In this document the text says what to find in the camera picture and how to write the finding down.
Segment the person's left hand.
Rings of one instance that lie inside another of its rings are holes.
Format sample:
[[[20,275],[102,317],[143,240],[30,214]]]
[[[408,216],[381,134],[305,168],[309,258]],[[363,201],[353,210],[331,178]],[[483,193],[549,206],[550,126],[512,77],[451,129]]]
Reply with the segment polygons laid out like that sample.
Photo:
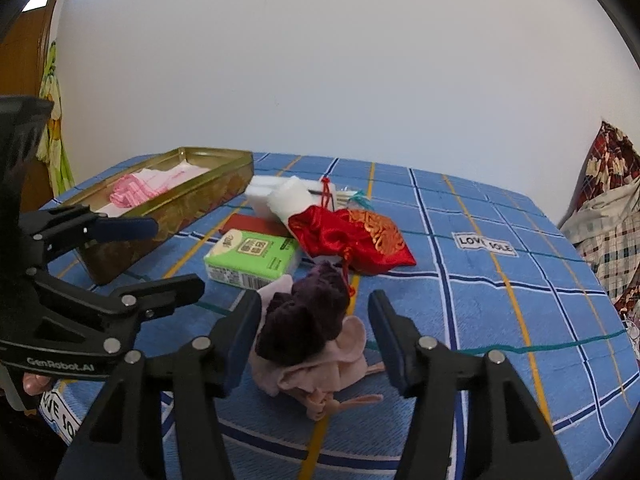
[[[39,396],[52,387],[52,378],[37,374],[25,373],[23,376],[23,388],[29,396]]]

